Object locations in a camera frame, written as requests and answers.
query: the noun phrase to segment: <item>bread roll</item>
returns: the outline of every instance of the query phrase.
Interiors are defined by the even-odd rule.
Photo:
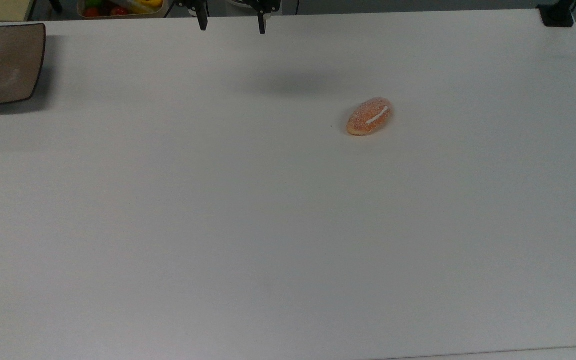
[[[373,97],[354,110],[345,129],[351,135],[368,135],[386,123],[393,105],[382,97]]]

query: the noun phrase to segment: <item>floor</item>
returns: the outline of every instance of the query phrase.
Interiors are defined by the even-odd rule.
[[[62,14],[55,13],[48,0],[37,0],[32,20],[58,21],[79,20],[78,0],[60,0]],[[534,9],[541,3],[555,3],[555,0],[283,0],[284,15],[351,14],[369,12],[411,12],[411,11],[450,11],[450,10],[493,10],[493,9]],[[208,0],[210,14],[218,16],[245,15],[224,0]],[[174,6],[169,18],[189,17],[186,9]]]

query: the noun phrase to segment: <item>black mount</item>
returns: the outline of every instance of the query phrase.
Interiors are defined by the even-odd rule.
[[[541,21],[549,28],[572,28],[575,21],[570,7],[576,0],[560,0],[554,5],[538,5]]]
[[[186,7],[199,20],[199,28],[205,32],[206,28],[208,28],[206,0],[179,0],[176,4],[179,7]]]
[[[243,0],[246,5],[256,11],[256,18],[259,21],[259,34],[266,33],[266,19],[273,12],[278,12],[282,4],[281,0]]]

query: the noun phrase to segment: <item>white icing stripe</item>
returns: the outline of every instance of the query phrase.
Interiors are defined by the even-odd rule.
[[[366,125],[370,125],[372,124],[374,121],[376,121],[377,119],[379,119],[384,112],[388,111],[388,106],[384,107],[383,110],[381,110],[381,112],[379,112],[379,114],[373,118],[371,118],[370,120],[366,121]]]

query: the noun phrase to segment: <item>brown plate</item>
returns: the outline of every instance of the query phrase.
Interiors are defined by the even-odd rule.
[[[44,63],[46,26],[0,26],[0,104],[33,96]]]

